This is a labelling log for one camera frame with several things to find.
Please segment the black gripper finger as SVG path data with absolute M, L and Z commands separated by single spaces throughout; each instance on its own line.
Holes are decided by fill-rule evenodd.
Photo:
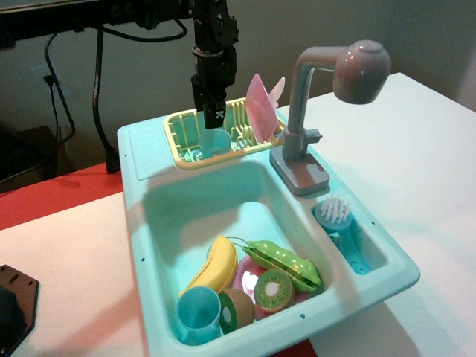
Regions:
M 206 129 L 218 129 L 225 120 L 225 101 L 205 98 L 203 104 Z
M 200 83 L 192 82 L 193 101 L 197 112 L 205 110 L 205 91 Z

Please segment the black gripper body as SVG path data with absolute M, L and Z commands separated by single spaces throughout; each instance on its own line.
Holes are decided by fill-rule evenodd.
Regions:
M 205 95 L 214 100 L 224 100 L 226 89 L 235 83 L 237 53 L 234 46 L 226 46 L 217 53 L 194 46 L 193 54 L 197 63 L 191 82 L 200 83 Z

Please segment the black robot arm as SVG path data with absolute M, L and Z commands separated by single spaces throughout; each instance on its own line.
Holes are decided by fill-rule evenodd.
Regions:
M 221 127 L 226 114 L 226 90 L 235 83 L 238 42 L 236 19 L 226 1 L 192 1 L 196 57 L 191 77 L 196 110 L 204 115 L 206 129 Z

